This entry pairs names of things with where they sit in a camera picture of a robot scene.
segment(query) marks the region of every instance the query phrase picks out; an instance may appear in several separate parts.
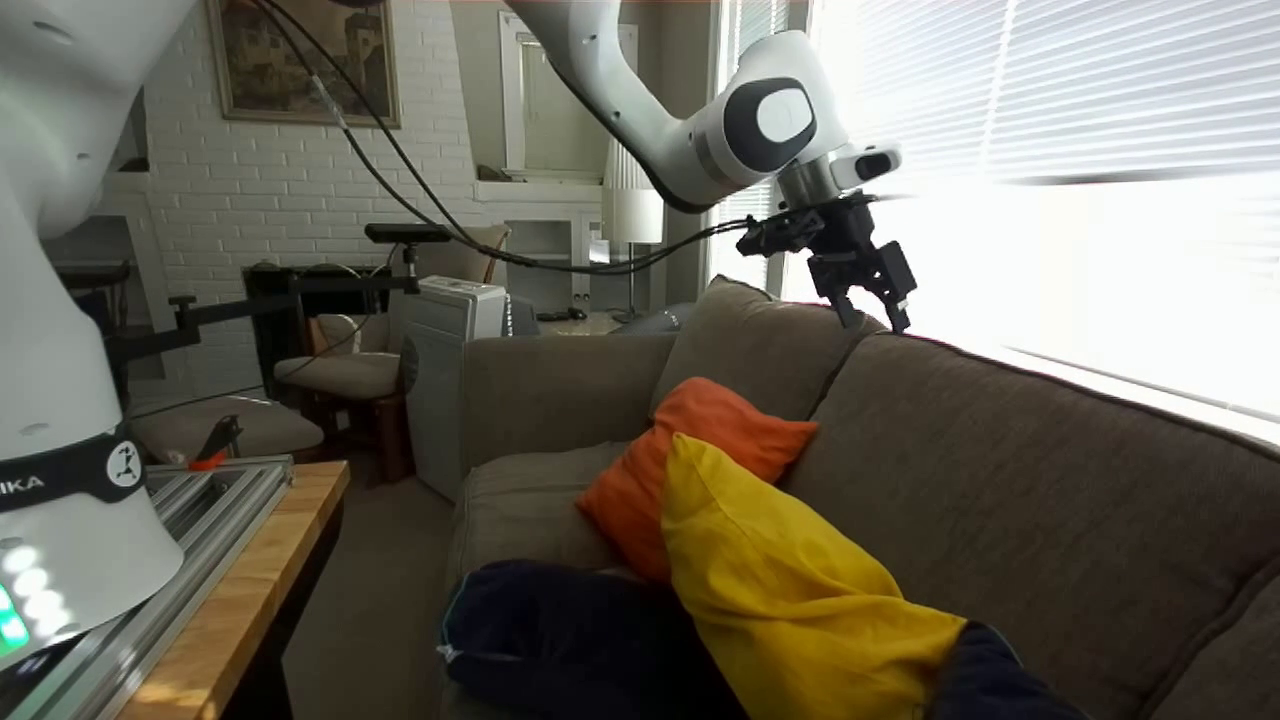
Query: wooden table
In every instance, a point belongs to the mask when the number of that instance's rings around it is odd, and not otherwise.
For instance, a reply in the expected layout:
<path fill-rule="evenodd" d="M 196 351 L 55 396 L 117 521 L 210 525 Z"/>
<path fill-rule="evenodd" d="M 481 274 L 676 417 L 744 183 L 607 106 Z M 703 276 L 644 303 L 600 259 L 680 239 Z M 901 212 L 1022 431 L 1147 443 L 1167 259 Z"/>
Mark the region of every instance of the wooden table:
<path fill-rule="evenodd" d="M 286 716 L 280 651 L 336 545 L 349 486 L 343 462 L 293 468 L 293 490 L 228 559 L 121 716 Z"/>

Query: yellow fabric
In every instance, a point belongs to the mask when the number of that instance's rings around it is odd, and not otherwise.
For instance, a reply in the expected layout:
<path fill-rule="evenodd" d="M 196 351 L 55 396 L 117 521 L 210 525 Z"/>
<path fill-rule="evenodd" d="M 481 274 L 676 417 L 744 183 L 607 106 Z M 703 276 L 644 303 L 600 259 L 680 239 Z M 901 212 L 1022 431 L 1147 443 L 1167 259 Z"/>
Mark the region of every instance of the yellow fabric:
<path fill-rule="evenodd" d="M 923 716 L 962 620 L 906 606 L 808 504 L 676 437 L 664 545 L 672 588 L 753 720 Z"/>

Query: navy blue cloth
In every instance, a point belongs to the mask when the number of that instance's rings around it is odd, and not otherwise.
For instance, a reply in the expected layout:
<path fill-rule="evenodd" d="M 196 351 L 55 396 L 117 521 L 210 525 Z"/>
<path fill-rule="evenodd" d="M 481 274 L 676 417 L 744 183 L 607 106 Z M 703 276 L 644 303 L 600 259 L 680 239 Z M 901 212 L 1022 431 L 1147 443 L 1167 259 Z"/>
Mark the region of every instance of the navy blue cloth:
<path fill-rule="evenodd" d="M 969 620 L 937 681 L 929 720 L 1084 720 L 1084 714 L 1022 674 L 988 623 Z"/>
<path fill-rule="evenodd" d="M 676 592 L 624 575 L 487 565 L 460 583 L 438 651 L 469 697 L 528 716 L 744 716 Z"/>

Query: window blinds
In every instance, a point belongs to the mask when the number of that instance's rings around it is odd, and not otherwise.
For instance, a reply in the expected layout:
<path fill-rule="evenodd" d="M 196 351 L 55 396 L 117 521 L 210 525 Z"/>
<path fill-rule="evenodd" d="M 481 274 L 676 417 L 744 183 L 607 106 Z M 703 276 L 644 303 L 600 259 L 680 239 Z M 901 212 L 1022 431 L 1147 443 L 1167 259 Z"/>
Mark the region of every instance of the window blinds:
<path fill-rule="evenodd" d="M 903 143 L 916 329 L 1280 417 L 1280 4 L 816 0 L 813 38 Z"/>

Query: picture frame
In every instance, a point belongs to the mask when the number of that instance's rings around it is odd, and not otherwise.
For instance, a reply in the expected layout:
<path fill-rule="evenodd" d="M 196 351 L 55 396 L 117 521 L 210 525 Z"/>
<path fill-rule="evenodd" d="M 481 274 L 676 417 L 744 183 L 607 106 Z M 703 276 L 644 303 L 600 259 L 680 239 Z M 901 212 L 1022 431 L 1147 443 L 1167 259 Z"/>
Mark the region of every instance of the picture frame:
<path fill-rule="evenodd" d="M 294 59 L 293 46 L 280 38 L 273 15 L 265 15 L 259 0 L 202 0 L 225 121 L 336 125 L 326 99 L 313 85 L 316 73 L 349 125 L 377 125 L 367 112 L 377 107 L 388 129 L 401 129 L 388 0 L 273 4 L 307 27 L 294 34 L 286 15 L 280 15 L 307 66 Z"/>

